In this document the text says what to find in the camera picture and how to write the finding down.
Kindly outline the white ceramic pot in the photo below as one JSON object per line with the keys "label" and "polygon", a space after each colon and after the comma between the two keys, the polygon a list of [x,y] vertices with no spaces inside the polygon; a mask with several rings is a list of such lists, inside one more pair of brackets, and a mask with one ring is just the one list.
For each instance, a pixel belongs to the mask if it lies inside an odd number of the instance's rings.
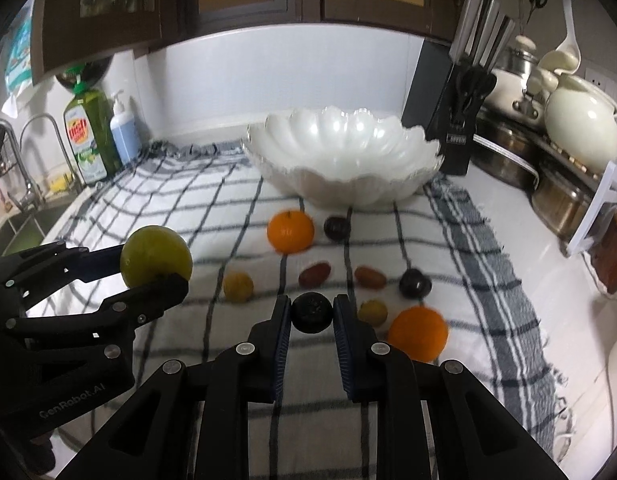
{"label": "white ceramic pot", "polygon": [[591,82],[562,74],[545,106],[552,143],[591,172],[617,159],[617,103]]}

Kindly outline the yellow sponge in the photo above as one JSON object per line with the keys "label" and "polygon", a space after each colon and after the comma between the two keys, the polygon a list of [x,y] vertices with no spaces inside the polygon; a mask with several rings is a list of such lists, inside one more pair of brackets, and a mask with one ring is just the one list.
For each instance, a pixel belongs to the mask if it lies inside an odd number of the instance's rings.
{"label": "yellow sponge", "polygon": [[72,174],[62,174],[61,176],[54,177],[48,182],[48,191],[51,194],[59,194],[64,192],[70,192],[73,188],[74,178]]}

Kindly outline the hanging plastic bag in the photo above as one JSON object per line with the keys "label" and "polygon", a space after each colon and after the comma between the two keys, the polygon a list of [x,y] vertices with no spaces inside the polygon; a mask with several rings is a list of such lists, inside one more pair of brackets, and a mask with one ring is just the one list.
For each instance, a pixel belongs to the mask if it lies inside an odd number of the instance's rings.
{"label": "hanging plastic bag", "polygon": [[2,112],[16,119],[35,93],[32,69],[32,29],[35,0],[26,0],[14,20],[5,67],[7,99]]}

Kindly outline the white scalloped bowl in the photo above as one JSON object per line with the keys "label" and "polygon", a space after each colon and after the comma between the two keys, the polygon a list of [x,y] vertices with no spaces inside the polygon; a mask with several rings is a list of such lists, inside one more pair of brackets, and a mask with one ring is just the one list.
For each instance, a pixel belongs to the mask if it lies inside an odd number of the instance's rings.
{"label": "white scalloped bowl", "polygon": [[412,196],[441,169],[438,140],[366,108],[298,108],[246,128],[244,154],[265,181],[314,205],[369,208]]}

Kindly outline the white ladle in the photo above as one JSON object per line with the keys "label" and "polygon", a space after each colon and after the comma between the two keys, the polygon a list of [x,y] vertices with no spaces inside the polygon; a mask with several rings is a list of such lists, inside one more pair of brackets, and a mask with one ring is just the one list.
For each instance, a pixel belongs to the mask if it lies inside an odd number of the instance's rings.
{"label": "white ladle", "polygon": [[575,74],[581,66],[581,49],[576,39],[572,0],[562,0],[566,35],[555,50],[547,52],[538,67],[556,74]]}

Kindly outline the yellow longan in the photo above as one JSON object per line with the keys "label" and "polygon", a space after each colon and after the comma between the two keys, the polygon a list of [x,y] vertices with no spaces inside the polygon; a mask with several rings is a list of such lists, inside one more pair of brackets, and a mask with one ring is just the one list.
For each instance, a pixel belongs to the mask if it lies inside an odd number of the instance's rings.
{"label": "yellow longan", "polygon": [[246,272],[231,272],[224,278],[223,291],[231,304],[244,304],[254,295],[254,283]]}
{"label": "yellow longan", "polygon": [[372,327],[380,327],[387,319],[386,304],[379,299],[365,301],[357,311],[357,318]]}

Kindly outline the orange tangerine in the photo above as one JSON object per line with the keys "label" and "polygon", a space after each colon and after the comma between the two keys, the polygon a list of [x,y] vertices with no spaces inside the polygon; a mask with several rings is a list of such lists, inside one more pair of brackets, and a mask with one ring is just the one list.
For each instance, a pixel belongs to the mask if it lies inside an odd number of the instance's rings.
{"label": "orange tangerine", "polygon": [[411,307],[394,318],[386,340],[410,359],[430,363],[446,347],[449,328],[436,310],[427,306]]}
{"label": "orange tangerine", "polygon": [[314,238],[314,221],[302,210],[281,211],[268,222],[267,240],[281,254],[305,252],[313,244]]}

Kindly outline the red date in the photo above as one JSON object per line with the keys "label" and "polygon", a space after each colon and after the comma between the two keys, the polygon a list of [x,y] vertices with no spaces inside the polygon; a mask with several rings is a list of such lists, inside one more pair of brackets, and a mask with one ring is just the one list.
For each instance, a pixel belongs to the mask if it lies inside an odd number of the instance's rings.
{"label": "red date", "polygon": [[303,288],[316,288],[325,283],[330,274],[331,266],[327,261],[317,262],[311,266],[307,266],[307,268],[300,273],[298,282]]}
{"label": "red date", "polygon": [[373,290],[383,289],[387,284],[387,277],[371,266],[357,266],[354,278],[361,287]]}

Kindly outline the steel pan under rack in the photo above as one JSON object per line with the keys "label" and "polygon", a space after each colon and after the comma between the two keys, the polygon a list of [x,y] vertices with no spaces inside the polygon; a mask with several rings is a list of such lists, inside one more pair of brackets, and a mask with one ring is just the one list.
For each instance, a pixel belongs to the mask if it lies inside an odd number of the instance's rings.
{"label": "steel pan under rack", "polygon": [[540,181],[539,148],[520,127],[481,110],[476,118],[471,162],[491,177],[528,193]]}

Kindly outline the black knife block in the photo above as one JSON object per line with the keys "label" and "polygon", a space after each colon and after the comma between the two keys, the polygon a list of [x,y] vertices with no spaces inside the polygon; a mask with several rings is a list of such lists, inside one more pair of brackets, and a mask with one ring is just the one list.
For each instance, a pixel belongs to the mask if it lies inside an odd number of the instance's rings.
{"label": "black knife block", "polygon": [[439,143],[443,174],[468,174],[476,116],[495,89],[494,67],[514,29],[497,0],[465,0],[452,43],[423,42],[401,123],[423,127]]}

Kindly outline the black white checked cloth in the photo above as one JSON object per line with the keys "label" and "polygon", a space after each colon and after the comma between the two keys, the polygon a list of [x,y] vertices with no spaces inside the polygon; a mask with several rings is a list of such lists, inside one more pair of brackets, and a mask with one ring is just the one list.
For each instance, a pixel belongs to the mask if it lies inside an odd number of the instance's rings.
{"label": "black white checked cloth", "polygon": [[[555,378],[543,355],[534,307],[512,263],[469,192],[435,177],[397,205],[319,209],[266,182],[238,144],[194,146],[181,152],[152,146],[138,165],[97,184],[80,206],[60,217],[45,242],[97,250],[121,244],[143,226],[167,226],[190,247],[194,273],[185,302],[138,330],[134,373],[138,384],[168,359],[187,365],[215,359],[269,318],[276,296],[295,299],[317,290],[332,300],[348,294],[357,308],[379,300],[389,326],[411,306],[438,312],[448,326],[435,364],[467,365],[552,458]],[[267,240],[271,218],[303,211],[314,224],[306,252],[282,255]],[[351,223],[346,242],[323,234],[323,222]],[[300,275],[315,264],[328,278],[304,288]],[[387,278],[380,290],[360,285],[354,272],[369,266]],[[398,282],[420,270],[432,290],[423,299],[401,296]],[[254,295],[233,304],[225,278],[246,273]],[[249,408],[251,479],[374,479],[377,410],[348,402],[342,388],[332,325],[316,335],[293,328],[280,408]]]}

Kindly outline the glass jar brown sauce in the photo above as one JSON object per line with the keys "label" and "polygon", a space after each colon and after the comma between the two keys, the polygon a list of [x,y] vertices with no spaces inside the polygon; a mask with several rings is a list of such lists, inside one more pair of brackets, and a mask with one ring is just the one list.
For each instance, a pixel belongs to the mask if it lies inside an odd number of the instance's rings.
{"label": "glass jar brown sauce", "polygon": [[601,241],[591,253],[591,264],[610,295],[617,292],[617,209]]}

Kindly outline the dark plum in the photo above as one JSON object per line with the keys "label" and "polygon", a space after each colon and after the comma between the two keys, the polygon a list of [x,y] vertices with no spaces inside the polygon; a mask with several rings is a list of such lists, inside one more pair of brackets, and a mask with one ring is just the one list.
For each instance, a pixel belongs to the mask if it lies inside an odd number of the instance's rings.
{"label": "dark plum", "polygon": [[323,222],[325,236],[333,242],[342,243],[351,236],[351,222],[345,217],[331,216]]}
{"label": "dark plum", "polygon": [[411,268],[399,279],[398,289],[407,299],[422,300],[430,294],[432,281],[419,269]]}

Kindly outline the dark grape front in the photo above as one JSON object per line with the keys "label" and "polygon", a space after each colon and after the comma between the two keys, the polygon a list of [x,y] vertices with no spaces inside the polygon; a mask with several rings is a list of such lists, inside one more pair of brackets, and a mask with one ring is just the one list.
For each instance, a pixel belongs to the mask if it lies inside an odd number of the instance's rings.
{"label": "dark grape front", "polygon": [[305,292],[295,298],[290,309],[293,326],[304,334],[318,334],[333,320],[333,307],[319,292]]}

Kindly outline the green apple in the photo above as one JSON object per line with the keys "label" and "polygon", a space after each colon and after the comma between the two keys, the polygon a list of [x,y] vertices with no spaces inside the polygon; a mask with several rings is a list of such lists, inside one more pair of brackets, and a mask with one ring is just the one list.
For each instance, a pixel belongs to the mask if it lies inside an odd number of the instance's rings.
{"label": "green apple", "polygon": [[120,272],[129,288],[154,281],[159,275],[178,274],[189,281],[191,252],[185,240],[166,226],[143,226],[123,245]]}

